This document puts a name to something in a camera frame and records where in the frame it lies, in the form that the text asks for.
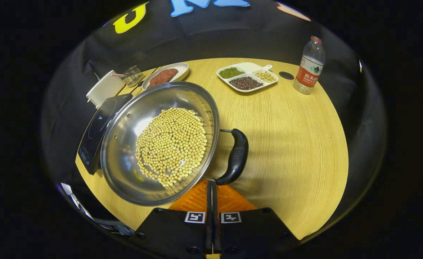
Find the plastic bottle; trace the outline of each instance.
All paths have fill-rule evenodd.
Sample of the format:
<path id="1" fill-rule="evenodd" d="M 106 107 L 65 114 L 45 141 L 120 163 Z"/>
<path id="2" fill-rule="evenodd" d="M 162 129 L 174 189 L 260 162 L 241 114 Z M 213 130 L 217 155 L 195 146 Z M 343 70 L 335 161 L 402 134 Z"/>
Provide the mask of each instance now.
<path id="1" fill-rule="evenodd" d="M 302 52 L 301 64 L 293 84 L 295 89 L 305 95 L 310 94 L 319 79 L 324 64 L 325 51 L 323 50 L 322 40 L 310 36 L 310 41 Z"/>

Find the small glass jar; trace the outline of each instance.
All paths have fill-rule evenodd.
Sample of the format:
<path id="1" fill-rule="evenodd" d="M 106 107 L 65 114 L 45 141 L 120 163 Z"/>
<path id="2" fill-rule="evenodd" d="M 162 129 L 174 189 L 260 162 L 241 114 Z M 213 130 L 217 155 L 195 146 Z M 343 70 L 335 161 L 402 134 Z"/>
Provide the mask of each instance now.
<path id="1" fill-rule="evenodd" d="M 128 86 L 134 86 L 142 78 L 144 74 L 139 70 L 138 66 L 132 66 L 124 72 L 124 76 L 120 77 Z"/>

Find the black handle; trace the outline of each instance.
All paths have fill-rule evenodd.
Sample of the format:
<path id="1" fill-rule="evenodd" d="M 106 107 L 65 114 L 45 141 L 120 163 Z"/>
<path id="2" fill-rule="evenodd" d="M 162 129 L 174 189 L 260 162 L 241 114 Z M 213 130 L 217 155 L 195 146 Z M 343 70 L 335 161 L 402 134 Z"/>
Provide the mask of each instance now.
<path id="1" fill-rule="evenodd" d="M 217 185 L 225 185 L 237 180 L 242 174 L 248 157 L 248 139 L 242 131 L 236 128 L 232 131 L 228 129 L 221 129 L 220 131 L 232 133 L 235 141 L 229 155 L 228 169 L 223 176 L 216 179 Z"/>

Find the white plate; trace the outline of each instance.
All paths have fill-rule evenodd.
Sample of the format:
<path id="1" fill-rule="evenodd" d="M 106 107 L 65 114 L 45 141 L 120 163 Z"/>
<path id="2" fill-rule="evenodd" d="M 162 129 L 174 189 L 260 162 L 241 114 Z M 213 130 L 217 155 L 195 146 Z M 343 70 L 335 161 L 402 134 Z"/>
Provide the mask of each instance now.
<path id="1" fill-rule="evenodd" d="M 223 71 L 224 69 L 231 68 L 231 67 L 235 67 L 237 70 L 244 72 L 244 74 L 238 75 L 238 76 L 235 76 L 235 77 L 231 77 L 231 78 L 228 78 L 228 79 L 222 78 L 219 75 L 219 72 Z M 266 87 L 268 85 L 274 84 L 275 82 L 277 82 L 279 80 L 278 76 L 276 76 L 274 73 L 269 71 L 269 69 L 271 69 L 271 68 L 272 68 L 272 65 L 266 65 L 266 66 L 262 67 L 262 66 L 255 64 L 255 63 L 243 62 L 243 63 L 233 64 L 233 65 L 229 65 L 229 66 L 223 67 L 221 69 L 218 69 L 216 71 L 216 75 L 218 75 L 218 77 L 221 78 L 221 80 L 223 80 L 226 84 L 230 85 L 230 87 L 234 88 L 235 90 L 242 92 L 242 93 L 248 93 L 248 92 L 256 91 L 256 90 L 261 89 L 263 87 Z M 270 82 L 270 83 L 264 82 L 263 80 L 259 79 L 259 77 L 255 76 L 256 72 L 268 72 L 271 76 L 273 76 L 275 78 L 275 81 Z M 256 88 L 253 88 L 253 89 L 250 89 L 250 90 L 240 90 L 237 87 L 234 87 L 233 85 L 231 85 L 229 83 L 229 81 L 236 79 L 236 78 L 241 78 L 241 77 L 251 77 L 252 79 L 255 79 L 256 81 L 262 83 L 262 86 L 256 87 Z"/>
<path id="2" fill-rule="evenodd" d="M 146 90 L 146 88 L 149 86 L 150 80 L 153 77 L 155 77 L 156 75 L 158 75 L 163 70 L 171 69 L 171 68 L 178 69 L 178 73 L 169 82 L 181 81 L 189 73 L 189 65 L 186 64 L 186 63 L 176 63 L 176 64 L 167 65 L 167 66 L 162 67 L 161 69 L 155 71 L 152 75 L 150 75 L 149 77 L 147 77 L 146 80 L 144 80 L 143 85 L 141 86 L 142 89 L 143 90 Z"/>
<path id="3" fill-rule="evenodd" d="M 116 96 L 125 85 L 125 82 L 120 77 L 113 77 L 111 74 L 116 74 L 116 72 L 114 70 L 109 71 L 86 94 L 88 102 L 91 101 L 96 106 L 96 109 L 99 109 L 107 98 Z"/>

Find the wooden tabletop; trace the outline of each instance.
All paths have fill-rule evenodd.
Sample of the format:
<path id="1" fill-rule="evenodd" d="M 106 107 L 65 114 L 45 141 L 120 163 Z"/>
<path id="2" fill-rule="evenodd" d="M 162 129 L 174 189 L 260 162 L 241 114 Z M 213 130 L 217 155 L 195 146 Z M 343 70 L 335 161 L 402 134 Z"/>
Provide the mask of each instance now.
<path id="1" fill-rule="evenodd" d="M 249 154 L 244 172 L 230 186 L 257 208 L 272 208 L 295 237 L 302 239 L 325 224 L 343 195 L 348 173 L 343 127 L 318 82 L 310 95 L 297 92 L 293 88 L 294 80 L 280 76 L 273 85 L 241 93 L 216 75 L 216 70 L 241 62 L 270 64 L 277 76 L 282 71 L 296 76 L 299 68 L 264 59 L 192 60 L 185 61 L 190 72 L 184 81 L 204 87 L 213 96 L 221 128 L 238 128 L 248 138 Z M 144 75 L 148 76 L 152 70 L 145 71 Z M 131 91 L 132 88 L 125 87 L 119 94 Z M 139 87 L 133 95 L 141 91 Z M 231 134 L 220 133 L 205 176 L 218 178 L 226 171 L 233 143 Z M 136 230 L 153 208 L 124 201 L 108 186 L 101 170 L 90 175 L 78 155 L 75 162 L 96 198 L 114 216 Z"/>

